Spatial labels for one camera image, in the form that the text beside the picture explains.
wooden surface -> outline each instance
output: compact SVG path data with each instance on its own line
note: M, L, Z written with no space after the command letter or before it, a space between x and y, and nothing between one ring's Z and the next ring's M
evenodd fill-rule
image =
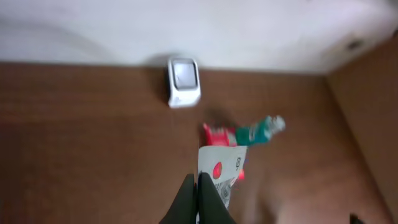
M398 38L330 78L395 223L398 223Z
M287 129L249 150L238 223L390 224L322 77L201 71L194 108L148 68L0 65L1 223L157 223L197 169L202 122Z

green bottle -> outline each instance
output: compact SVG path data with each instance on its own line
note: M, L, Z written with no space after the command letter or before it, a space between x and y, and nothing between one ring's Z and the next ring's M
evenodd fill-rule
M236 129L236 142L239 146L267 143L272 136L285 129L285 121L281 116L266 119L248 127Z

white wall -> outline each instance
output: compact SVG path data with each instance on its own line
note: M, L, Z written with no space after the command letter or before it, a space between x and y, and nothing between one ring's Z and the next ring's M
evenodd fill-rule
M0 60L325 72L397 26L384 0L0 0Z

red dot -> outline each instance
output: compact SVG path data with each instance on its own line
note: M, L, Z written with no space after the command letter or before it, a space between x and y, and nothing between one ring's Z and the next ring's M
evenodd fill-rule
M218 162L216 164L216 166L214 166L213 169L213 179L219 179L219 177L221 176L221 171L223 170L223 165L221 164L221 162Z

brown cardboard panel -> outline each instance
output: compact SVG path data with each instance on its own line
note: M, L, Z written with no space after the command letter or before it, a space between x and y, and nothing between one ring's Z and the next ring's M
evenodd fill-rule
M329 81L398 222L398 39L338 70Z
M2 223L157 223L197 169L201 124L280 114L233 191L238 223L391 223L323 77L201 71L171 110L155 68L0 65Z

